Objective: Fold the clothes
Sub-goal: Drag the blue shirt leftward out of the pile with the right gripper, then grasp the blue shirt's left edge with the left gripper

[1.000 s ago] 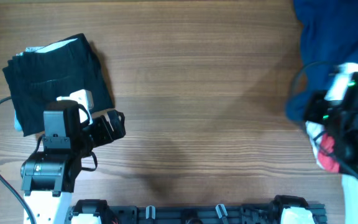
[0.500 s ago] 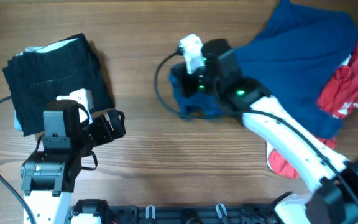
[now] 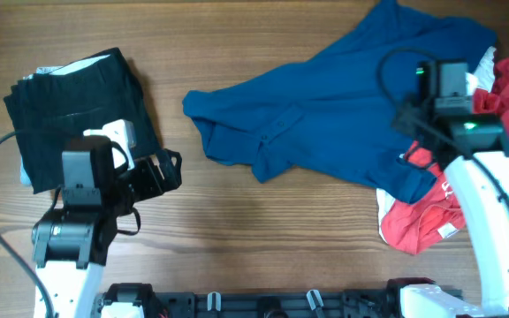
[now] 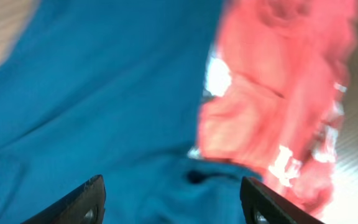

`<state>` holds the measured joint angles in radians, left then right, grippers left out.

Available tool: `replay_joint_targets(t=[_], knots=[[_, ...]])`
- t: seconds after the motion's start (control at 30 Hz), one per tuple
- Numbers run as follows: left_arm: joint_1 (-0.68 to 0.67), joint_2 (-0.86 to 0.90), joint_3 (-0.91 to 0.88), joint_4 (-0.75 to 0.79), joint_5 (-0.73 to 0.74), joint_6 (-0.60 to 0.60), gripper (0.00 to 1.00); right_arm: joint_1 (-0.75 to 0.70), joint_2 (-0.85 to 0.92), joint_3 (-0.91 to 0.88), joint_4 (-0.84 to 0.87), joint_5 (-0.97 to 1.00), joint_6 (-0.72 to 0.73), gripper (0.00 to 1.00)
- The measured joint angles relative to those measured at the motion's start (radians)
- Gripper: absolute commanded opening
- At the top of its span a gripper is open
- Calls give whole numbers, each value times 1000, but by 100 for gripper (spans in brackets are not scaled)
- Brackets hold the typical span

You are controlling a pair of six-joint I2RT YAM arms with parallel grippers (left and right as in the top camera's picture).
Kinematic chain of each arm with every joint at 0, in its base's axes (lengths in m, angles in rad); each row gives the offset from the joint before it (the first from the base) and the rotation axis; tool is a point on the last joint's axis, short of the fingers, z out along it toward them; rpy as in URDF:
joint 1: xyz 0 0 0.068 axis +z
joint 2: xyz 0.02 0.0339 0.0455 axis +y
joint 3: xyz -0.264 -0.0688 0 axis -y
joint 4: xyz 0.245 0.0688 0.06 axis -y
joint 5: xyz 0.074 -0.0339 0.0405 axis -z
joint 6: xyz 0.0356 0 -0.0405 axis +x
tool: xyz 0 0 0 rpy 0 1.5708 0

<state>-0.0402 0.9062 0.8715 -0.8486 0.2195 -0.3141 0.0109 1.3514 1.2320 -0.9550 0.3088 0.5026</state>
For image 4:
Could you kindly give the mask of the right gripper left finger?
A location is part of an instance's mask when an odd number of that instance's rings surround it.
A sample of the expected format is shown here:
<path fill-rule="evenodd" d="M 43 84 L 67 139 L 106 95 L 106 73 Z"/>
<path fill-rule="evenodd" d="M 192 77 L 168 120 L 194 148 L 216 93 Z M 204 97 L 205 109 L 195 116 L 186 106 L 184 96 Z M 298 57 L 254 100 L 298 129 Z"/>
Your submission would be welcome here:
<path fill-rule="evenodd" d="M 103 176 L 96 175 L 23 224 L 102 224 L 105 201 Z"/>

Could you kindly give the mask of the blue polo shirt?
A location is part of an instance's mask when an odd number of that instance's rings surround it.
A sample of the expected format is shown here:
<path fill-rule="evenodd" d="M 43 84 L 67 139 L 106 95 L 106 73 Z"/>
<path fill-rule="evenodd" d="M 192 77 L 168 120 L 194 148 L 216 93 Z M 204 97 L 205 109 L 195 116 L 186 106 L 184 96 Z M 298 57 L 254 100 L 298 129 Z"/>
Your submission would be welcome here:
<path fill-rule="evenodd" d="M 250 170 L 192 159 L 223 1 L 40 1 L 0 65 L 0 223 L 102 175 L 105 223 L 244 223 Z"/>

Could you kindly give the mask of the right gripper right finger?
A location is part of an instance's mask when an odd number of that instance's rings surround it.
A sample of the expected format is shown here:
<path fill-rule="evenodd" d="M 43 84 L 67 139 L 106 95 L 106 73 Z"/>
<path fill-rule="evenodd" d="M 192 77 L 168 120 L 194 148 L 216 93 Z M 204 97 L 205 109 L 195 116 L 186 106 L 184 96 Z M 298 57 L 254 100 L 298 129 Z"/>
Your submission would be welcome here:
<path fill-rule="evenodd" d="M 324 224 L 253 177 L 242 179 L 240 198 L 247 224 Z"/>

